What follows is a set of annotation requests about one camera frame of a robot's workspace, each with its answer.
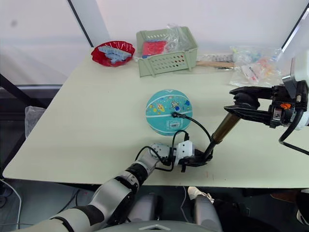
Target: basketball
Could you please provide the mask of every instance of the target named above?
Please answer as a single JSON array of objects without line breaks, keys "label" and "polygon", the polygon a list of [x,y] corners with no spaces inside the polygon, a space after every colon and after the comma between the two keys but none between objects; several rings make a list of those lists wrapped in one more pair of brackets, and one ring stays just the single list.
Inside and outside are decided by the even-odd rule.
[{"label": "basketball", "polygon": [[173,118],[173,112],[192,117],[191,102],[182,92],[165,89],[155,93],[147,102],[146,119],[155,132],[173,136],[176,131],[184,130],[190,124],[188,119]]}]

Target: table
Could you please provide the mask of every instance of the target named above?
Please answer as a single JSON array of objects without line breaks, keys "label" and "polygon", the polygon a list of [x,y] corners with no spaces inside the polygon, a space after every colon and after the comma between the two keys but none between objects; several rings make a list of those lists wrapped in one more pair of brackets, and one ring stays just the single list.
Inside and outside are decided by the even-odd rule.
[{"label": "table", "polygon": [[[103,67],[87,56],[57,93],[46,112],[4,170],[6,178],[62,183],[101,184],[134,160],[141,147],[171,144],[145,119],[148,99],[166,88],[185,93],[193,118],[214,132],[233,105],[232,72],[165,73],[139,77],[137,63]],[[261,102],[267,109],[269,101]],[[309,157],[278,143],[285,128],[271,129],[241,120],[219,144],[207,165],[180,167],[171,173],[155,170],[147,185],[241,188],[309,188]],[[195,124],[190,140],[200,150],[208,140]],[[309,131],[295,131],[289,142],[309,149]]]}]

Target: floor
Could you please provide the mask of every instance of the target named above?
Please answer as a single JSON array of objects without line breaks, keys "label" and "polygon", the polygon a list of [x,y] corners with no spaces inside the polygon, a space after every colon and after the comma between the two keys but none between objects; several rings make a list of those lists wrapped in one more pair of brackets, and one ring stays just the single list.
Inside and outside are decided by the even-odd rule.
[{"label": "floor", "polygon": [[[1,167],[24,132],[23,121],[0,121],[0,160]],[[49,182],[24,180],[7,180],[20,193],[23,204],[20,223],[35,224],[56,214],[78,190],[77,188]],[[244,197],[243,189],[238,188],[201,188],[211,193],[216,199],[238,202],[253,218],[269,223],[281,232],[308,232],[309,227],[301,225],[295,218],[297,208],[293,203],[279,201],[269,194]],[[184,198],[182,187],[142,186],[137,199],[146,193],[154,192],[164,200],[163,220],[184,220],[180,205]],[[80,190],[77,202],[87,204],[93,195],[92,191]],[[7,203],[0,208],[0,224],[16,223],[18,198],[14,193],[7,197]],[[72,201],[68,207],[75,206]],[[184,211],[189,220],[190,201],[186,199]],[[15,226],[0,226],[0,232],[12,231]]]}]

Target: red bowl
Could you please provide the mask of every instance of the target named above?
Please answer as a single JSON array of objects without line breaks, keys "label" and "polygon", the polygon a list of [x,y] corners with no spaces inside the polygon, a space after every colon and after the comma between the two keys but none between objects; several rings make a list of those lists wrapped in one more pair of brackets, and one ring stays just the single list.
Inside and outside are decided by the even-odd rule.
[{"label": "red bowl", "polygon": [[[112,64],[111,60],[105,56],[105,53],[100,52],[99,49],[98,49],[98,47],[105,46],[105,45],[113,47],[113,48],[120,49],[120,50],[125,51],[125,52],[128,52],[132,56],[126,58],[125,61],[117,61],[116,63]],[[118,67],[118,66],[124,65],[125,63],[130,61],[133,58],[134,52],[135,52],[135,48],[130,43],[127,43],[125,41],[110,41],[110,42],[103,43],[103,44],[97,46],[93,50],[91,55],[92,55],[92,60],[97,62],[97,63],[99,63],[99,64],[101,64],[101,65],[109,66],[109,67]]]}]

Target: red object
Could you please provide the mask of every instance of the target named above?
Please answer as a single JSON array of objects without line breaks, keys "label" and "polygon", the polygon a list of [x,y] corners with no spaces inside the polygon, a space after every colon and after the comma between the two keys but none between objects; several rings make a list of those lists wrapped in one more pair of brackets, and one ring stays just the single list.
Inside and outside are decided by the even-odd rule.
[{"label": "red object", "polygon": [[148,56],[158,55],[163,53],[166,41],[144,42],[143,43],[143,58]]},{"label": "red object", "polygon": [[[100,52],[98,50],[98,47],[101,47],[101,46],[110,46],[110,47],[113,47],[113,48],[117,48],[117,49],[120,49],[122,51],[130,53],[132,56],[128,57],[125,61],[117,61],[116,63],[112,64],[111,60],[105,56],[105,53]],[[134,52],[135,52],[135,48],[130,43],[127,43],[125,41],[110,41],[110,42],[103,43],[103,44],[97,46],[93,50],[91,55],[92,55],[92,60],[101,64],[101,65],[109,66],[109,67],[118,67],[118,66],[124,65],[125,63],[130,61],[133,58]]]}]

